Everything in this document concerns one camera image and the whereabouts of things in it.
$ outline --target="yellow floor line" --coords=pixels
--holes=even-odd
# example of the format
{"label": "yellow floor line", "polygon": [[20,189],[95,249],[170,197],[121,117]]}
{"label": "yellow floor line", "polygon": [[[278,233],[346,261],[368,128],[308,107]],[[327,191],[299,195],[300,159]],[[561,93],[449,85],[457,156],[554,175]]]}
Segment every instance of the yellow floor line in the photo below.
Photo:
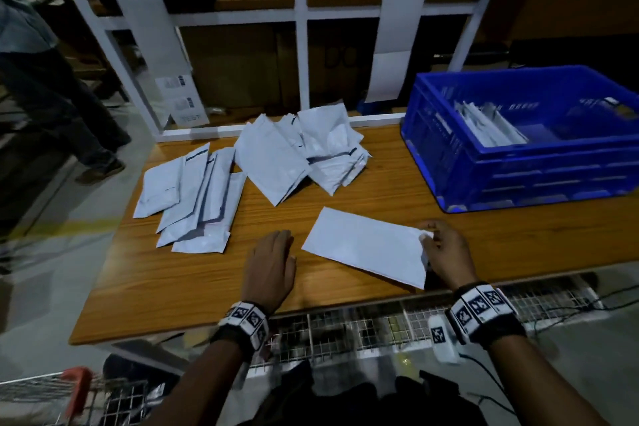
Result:
{"label": "yellow floor line", "polygon": [[81,234],[101,234],[115,231],[120,219],[98,219],[95,221],[65,221],[63,223],[37,222],[31,229],[18,226],[11,231],[8,241],[27,237],[69,237]]}

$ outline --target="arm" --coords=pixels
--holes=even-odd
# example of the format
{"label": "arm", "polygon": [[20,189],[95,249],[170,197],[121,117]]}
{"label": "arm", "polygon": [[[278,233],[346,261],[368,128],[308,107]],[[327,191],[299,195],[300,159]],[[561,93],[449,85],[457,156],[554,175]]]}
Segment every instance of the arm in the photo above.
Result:
{"label": "arm", "polygon": [[[292,242],[290,231],[275,231],[260,239],[247,256],[241,300],[258,304],[269,316],[293,288],[295,257],[288,255]],[[145,424],[215,424],[243,359],[235,342],[214,341],[188,367],[171,395],[153,410]]]}
{"label": "arm", "polygon": [[[422,236],[433,270],[455,291],[479,281],[464,237],[442,221],[428,221],[435,239]],[[488,348],[508,399],[523,424],[607,425],[586,399],[559,374],[525,337],[505,336]]]}

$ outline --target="wooden table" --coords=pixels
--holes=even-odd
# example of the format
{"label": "wooden table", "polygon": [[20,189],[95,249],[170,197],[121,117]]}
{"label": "wooden table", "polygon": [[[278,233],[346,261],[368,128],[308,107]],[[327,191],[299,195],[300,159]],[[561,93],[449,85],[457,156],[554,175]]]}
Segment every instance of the wooden table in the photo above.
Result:
{"label": "wooden table", "polygon": [[[372,154],[368,167],[330,197],[311,184],[273,207],[247,180],[224,254],[185,255],[156,249],[160,216],[133,219],[141,178],[70,343],[113,342],[217,322],[240,297],[244,258],[256,240],[290,229],[297,256],[295,287],[280,312],[417,293],[400,285],[301,251],[324,206],[415,226],[445,218],[466,235],[479,276],[507,282],[570,273],[639,259],[639,196],[444,214],[409,155],[399,127],[362,129]],[[235,138],[211,142],[212,151]],[[204,141],[157,145],[145,170],[185,155]]]}

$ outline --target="brown shoe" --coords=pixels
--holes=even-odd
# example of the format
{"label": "brown shoe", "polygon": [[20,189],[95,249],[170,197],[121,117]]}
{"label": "brown shoe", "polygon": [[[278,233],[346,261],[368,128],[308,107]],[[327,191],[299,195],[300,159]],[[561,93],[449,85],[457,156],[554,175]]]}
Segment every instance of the brown shoe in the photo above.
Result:
{"label": "brown shoe", "polygon": [[100,172],[99,170],[95,170],[94,168],[90,168],[82,172],[80,175],[76,177],[76,182],[81,186],[92,186],[93,184],[97,184],[102,180],[110,177],[111,175],[116,175],[116,173],[122,172],[126,168],[124,162],[120,160],[116,160],[113,165],[107,169],[106,172]]}

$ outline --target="wristband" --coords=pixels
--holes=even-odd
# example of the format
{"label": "wristband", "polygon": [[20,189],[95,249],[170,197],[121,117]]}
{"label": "wristband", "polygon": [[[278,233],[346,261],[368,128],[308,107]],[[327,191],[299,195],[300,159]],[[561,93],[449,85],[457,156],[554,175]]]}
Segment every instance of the wristband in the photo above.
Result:
{"label": "wristband", "polygon": [[517,310],[499,288],[480,283],[458,289],[458,300],[446,311],[462,344],[478,343],[484,349],[507,335],[526,335]]}
{"label": "wristband", "polygon": [[210,343],[222,339],[235,341],[247,361],[251,361],[253,354],[262,348],[268,337],[266,314],[257,304],[246,301],[234,303],[218,326],[220,328]]}

